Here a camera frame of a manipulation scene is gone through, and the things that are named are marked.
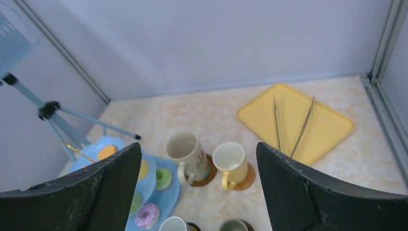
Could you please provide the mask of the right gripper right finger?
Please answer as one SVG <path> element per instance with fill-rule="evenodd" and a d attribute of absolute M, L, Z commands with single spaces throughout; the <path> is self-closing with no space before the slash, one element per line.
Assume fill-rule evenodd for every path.
<path fill-rule="evenodd" d="M 355 185 L 302 164 L 265 142 L 256 160 L 275 231 L 405 231 L 406 195 Z"/>

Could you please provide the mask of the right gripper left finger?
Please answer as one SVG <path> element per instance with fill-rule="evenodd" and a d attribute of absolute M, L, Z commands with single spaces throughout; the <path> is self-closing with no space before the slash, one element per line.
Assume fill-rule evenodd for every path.
<path fill-rule="evenodd" d="M 141 146 L 25 191 L 2 192 L 3 231 L 123 231 L 138 181 Z"/>

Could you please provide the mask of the green cupcake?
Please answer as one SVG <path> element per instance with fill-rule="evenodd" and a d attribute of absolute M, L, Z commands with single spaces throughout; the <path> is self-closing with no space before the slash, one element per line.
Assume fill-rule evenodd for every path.
<path fill-rule="evenodd" d="M 142 204 L 142 195 L 139 192 L 134 192 L 132 202 L 130 205 L 129 216 L 136 213 Z"/>

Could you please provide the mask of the orange round biscuit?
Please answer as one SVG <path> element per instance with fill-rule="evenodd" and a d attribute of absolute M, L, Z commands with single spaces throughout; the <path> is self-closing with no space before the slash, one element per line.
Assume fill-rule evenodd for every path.
<path fill-rule="evenodd" d="M 146 159 L 143 158 L 141 160 L 141 164 L 140 164 L 140 171 L 139 171 L 139 175 L 138 175 L 138 180 L 141 180 L 144 177 L 146 177 L 148 172 L 149 172 L 149 163 L 146 161 Z"/>
<path fill-rule="evenodd" d="M 97 153 L 97 159 L 98 161 L 103 160 L 109 156 L 111 156 L 112 154 L 116 153 L 117 151 L 117 147 L 114 145 L 106 145 L 104 147 L 102 147 L 98 153 Z"/>

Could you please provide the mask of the pink frosted donut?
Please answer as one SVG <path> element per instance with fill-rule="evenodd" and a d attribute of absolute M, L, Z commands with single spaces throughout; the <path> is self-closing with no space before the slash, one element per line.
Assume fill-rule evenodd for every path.
<path fill-rule="evenodd" d="M 158 205 L 146 202 L 134 217 L 135 224 L 141 229 L 150 229 L 158 221 L 160 209 Z"/>

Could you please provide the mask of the light brown round coaster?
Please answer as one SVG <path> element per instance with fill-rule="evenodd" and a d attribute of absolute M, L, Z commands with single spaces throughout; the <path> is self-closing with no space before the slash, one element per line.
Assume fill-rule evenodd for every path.
<path fill-rule="evenodd" d="M 248 163 L 248 172 L 247 172 L 247 176 L 245 180 L 241 183 L 235 184 L 232 189 L 236 191 L 242 191 L 242 190 L 248 189 L 254 183 L 255 176 L 256 176 L 256 173 L 255 173 L 254 167 Z"/>

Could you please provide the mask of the metal serving tongs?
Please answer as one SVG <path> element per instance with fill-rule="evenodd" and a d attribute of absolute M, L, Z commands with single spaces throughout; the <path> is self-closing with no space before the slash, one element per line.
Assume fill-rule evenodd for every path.
<path fill-rule="evenodd" d="M 302 125 L 300 134 L 299 134 L 299 136 L 297 138 L 297 141 L 296 141 L 296 143 L 295 143 L 295 145 L 293 147 L 293 150 L 292 150 L 292 152 L 290 154 L 290 158 L 293 158 L 295 153 L 296 153 L 297 147 L 298 147 L 298 145 L 299 145 L 299 143 L 300 143 L 300 141 L 302 139 L 302 136 L 303 136 L 303 134 L 305 132 L 305 129 L 307 127 L 309 118 L 311 116 L 314 103 L 315 103 L 315 96 L 312 97 L 308 113 L 307 113 L 307 115 L 305 117 L 305 120 L 304 120 L 304 123 Z M 280 129 L 279 129 L 279 118 L 278 118 L 278 114 L 279 114 L 278 113 L 278 104 L 276 102 L 276 97 L 275 96 L 273 98 L 273 113 L 274 113 L 275 129 L 276 129 L 276 136 L 277 136 L 277 142 L 278 142 L 278 150 L 282 152 L 282 150 L 281 150 L 281 140 L 280 140 Z"/>

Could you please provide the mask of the green frosted donut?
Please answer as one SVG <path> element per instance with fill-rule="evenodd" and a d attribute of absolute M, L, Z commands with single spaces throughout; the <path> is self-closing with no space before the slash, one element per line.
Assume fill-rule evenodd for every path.
<path fill-rule="evenodd" d="M 172 173 L 168 168 L 160 167 L 156 169 L 156 185 L 155 190 L 165 190 L 172 181 Z"/>

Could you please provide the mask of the grey ceramic cup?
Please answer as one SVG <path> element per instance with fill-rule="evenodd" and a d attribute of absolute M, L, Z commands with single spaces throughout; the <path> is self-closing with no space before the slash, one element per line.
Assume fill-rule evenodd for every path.
<path fill-rule="evenodd" d="M 159 231 L 192 231 L 191 227 L 180 217 L 173 216 L 163 221 Z"/>

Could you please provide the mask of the yellow ceramic mug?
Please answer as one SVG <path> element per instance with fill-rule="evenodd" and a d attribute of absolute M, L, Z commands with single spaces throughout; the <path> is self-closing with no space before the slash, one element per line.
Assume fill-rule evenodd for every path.
<path fill-rule="evenodd" d="M 243 183 L 248 173 L 248 162 L 243 147 L 236 142 L 220 144 L 213 153 L 213 163 L 222 172 L 221 187 L 228 191 Z"/>

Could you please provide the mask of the dark brown round coaster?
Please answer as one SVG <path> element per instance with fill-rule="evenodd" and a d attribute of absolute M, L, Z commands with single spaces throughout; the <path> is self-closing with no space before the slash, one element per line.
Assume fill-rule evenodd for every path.
<path fill-rule="evenodd" d="M 203 179 L 201 181 L 193 181 L 192 184 L 191 184 L 192 187 L 202 187 L 202 186 L 207 185 L 210 181 L 212 181 L 214 179 L 214 177 L 217 174 L 217 168 L 213 163 L 212 156 L 209 155 L 209 154 L 206 154 L 206 158 L 207 158 L 208 164 L 210 166 L 209 174 L 205 179 Z"/>

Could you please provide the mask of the beige ceramic mug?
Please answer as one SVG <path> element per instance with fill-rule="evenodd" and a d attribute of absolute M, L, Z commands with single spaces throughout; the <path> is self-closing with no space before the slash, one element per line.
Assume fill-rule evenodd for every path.
<path fill-rule="evenodd" d="M 177 178 L 181 185 L 192 185 L 206 179 L 210 165 L 198 137 L 189 131 L 173 135 L 167 142 L 166 153 L 177 165 Z"/>

